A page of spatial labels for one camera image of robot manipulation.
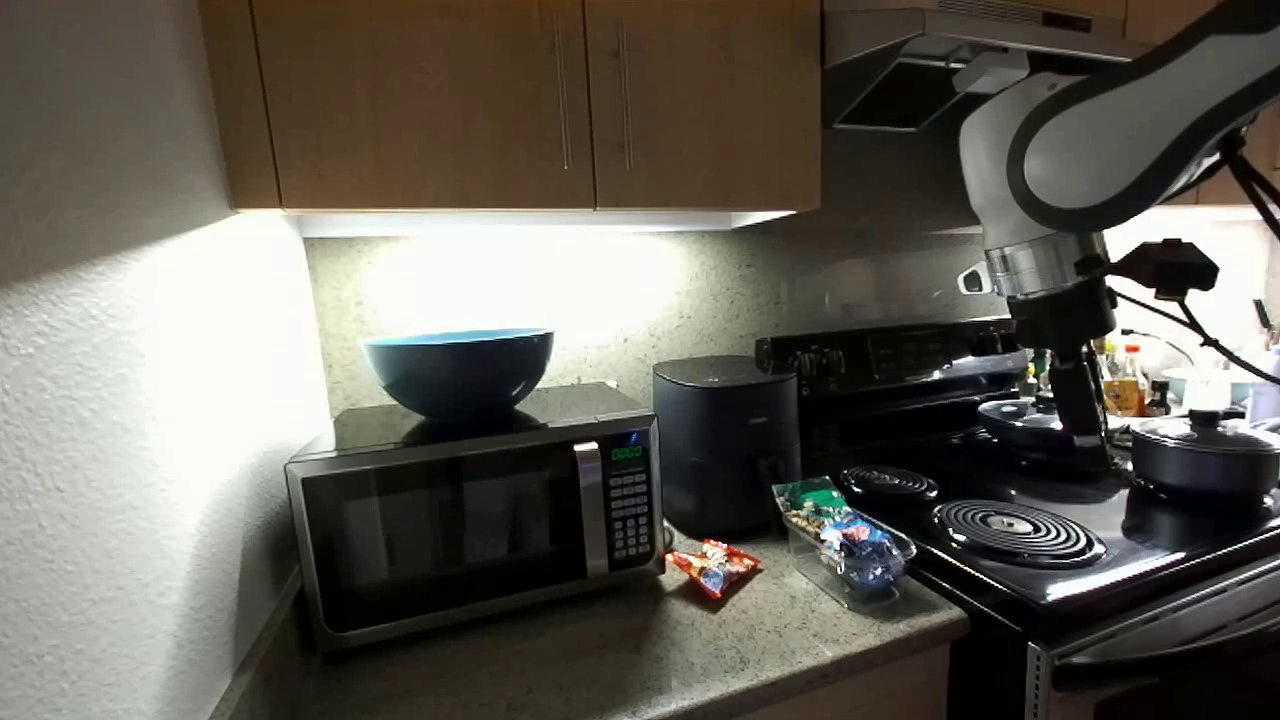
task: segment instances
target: range hood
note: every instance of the range hood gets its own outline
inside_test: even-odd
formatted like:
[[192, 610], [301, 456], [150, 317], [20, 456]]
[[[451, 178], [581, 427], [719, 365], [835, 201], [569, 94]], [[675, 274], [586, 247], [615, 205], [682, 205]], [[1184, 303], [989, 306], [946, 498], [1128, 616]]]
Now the range hood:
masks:
[[1141, 53], [1122, 26], [1000, 0], [825, 0], [825, 123], [920, 130], [1031, 71], [1088, 77]]

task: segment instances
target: snack bag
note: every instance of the snack bag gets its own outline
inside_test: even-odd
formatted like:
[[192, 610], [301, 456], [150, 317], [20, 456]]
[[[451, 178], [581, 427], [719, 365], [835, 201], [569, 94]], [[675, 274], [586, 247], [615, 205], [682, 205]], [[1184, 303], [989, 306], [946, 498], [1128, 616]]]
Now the snack bag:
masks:
[[683, 572], [708, 598], [724, 604], [740, 584], [761, 572], [761, 558], [724, 539], [703, 539], [696, 551], [669, 551], [669, 563]]

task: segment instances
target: wooden cabinet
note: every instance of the wooden cabinet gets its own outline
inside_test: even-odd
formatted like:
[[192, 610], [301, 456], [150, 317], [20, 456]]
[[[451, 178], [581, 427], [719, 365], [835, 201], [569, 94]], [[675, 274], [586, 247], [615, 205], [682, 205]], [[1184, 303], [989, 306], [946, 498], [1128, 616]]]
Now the wooden cabinet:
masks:
[[589, 0], [596, 205], [816, 207], [808, 0]]
[[816, 0], [206, 0], [206, 26], [239, 205], [816, 207]]
[[[1198, 15], [1203, 15], [1217, 0], [1128, 0], [1128, 39], [1138, 44], [1165, 44], [1179, 26], [1190, 26]], [[1262, 120], [1248, 127], [1248, 160], [1280, 178], [1280, 106], [1272, 102], [1262, 113]], [[1184, 190], [1179, 205], [1248, 205], [1233, 173], [1221, 173], [1203, 178], [1202, 189]]]
[[1124, 33], [1124, 0], [1000, 0], [1024, 10], [1041, 10], [1047, 23], [1073, 23], [1122, 36]]
[[816, 690], [763, 704], [744, 720], [794, 720], [794, 715], [875, 715], [875, 720], [946, 720], [950, 715], [950, 650], [952, 643], [875, 662], [833, 680]]

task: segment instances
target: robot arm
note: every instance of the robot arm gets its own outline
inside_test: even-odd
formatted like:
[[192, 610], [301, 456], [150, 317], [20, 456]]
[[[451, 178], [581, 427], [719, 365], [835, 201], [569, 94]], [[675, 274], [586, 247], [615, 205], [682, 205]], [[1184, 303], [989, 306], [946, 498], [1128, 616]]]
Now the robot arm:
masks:
[[1029, 77], [964, 120], [986, 272], [1021, 343], [1054, 348], [1054, 390], [1081, 448], [1105, 430], [1088, 340], [1117, 329], [1101, 230], [1193, 189], [1272, 94], [1280, 2], [1221, 0], [1128, 69]]

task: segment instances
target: stove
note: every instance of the stove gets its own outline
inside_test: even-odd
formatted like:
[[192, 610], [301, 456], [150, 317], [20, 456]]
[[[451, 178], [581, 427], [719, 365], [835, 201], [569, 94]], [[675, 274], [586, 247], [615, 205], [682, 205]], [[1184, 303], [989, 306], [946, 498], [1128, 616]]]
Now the stove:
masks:
[[[773, 337], [756, 359], [797, 372], [804, 471], [912, 535], [912, 577], [970, 609], [952, 715], [1054, 715], [1083, 684], [1212, 675], [1280, 646], [1276, 505], [1190, 506], [1147, 493], [1124, 443], [1005, 427], [1000, 407], [1029, 404], [1010, 321]], [[855, 487], [862, 467], [938, 493]]]

